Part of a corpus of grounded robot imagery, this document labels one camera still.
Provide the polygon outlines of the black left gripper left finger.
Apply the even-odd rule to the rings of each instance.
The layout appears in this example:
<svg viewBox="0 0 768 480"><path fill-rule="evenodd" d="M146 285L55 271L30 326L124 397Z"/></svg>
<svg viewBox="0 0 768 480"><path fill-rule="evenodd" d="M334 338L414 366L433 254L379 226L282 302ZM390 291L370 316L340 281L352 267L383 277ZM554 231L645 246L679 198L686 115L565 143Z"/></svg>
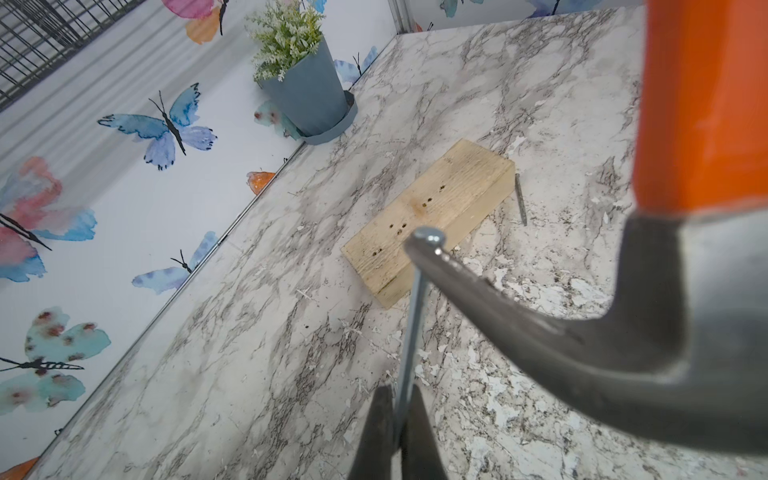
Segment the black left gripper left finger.
<svg viewBox="0 0 768 480"><path fill-rule="evenodd" d="M394 407L390 385L376 388L349 480L389 480L394 447Z"/></svg>

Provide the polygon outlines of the wooden board with holes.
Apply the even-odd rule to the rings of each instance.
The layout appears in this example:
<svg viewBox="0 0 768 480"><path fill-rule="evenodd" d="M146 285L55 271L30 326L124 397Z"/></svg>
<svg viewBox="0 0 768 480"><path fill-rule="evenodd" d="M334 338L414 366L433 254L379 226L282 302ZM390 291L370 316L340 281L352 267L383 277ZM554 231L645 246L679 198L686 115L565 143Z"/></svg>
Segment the wooden board with holes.
<svg viewBox="0 0 768 480"><path fill-rule="evenodd" d="M413 266L404 242L435 227L452 250L514 193L515 163L469 140L455 143L342 247L363 283L385 309L410 291Z"/></svg>

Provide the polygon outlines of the dark steel nail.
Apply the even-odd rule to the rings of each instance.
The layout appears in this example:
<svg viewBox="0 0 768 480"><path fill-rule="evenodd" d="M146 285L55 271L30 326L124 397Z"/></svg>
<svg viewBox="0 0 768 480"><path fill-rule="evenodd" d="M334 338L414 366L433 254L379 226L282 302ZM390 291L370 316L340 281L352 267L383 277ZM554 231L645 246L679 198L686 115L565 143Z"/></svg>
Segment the dark steel nail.
<svg viewBox="0 0 768 480"><path fill-rule="evenodd" d="M523 226L527 226L528 217L527 217L526 205L524 200L524 194L522 191L521 175L519 172L515 173L515 194L516 194L517 204L519 208L521 223Z"/></svg>

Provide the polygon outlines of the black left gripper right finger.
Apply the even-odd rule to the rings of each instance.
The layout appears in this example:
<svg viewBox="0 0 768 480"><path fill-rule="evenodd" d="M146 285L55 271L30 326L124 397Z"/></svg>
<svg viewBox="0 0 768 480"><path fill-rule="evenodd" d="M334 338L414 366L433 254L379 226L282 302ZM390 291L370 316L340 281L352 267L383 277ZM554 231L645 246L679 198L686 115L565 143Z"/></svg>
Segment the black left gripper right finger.
<svg viewBox="0 0 768 480"><path fill-rule="evenodd" d="M412 388L400 436L401 473L405 480L447 480L421 390Z"/></svg>

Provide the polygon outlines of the orange handled claw hammer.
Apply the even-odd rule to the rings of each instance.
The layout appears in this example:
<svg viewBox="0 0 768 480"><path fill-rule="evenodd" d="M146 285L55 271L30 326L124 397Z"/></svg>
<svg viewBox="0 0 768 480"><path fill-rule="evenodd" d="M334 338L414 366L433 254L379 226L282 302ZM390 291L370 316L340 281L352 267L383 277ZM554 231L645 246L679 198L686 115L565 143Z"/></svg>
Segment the orange handled claw hammer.
<svg viewBox="0 0 768 480"><path fill-rule="evenodd" d="M651 1L635 209L607 313L505 297L414 231L404 249L497 349L575 410L687 448L767 452L767 5Z"/></svg>

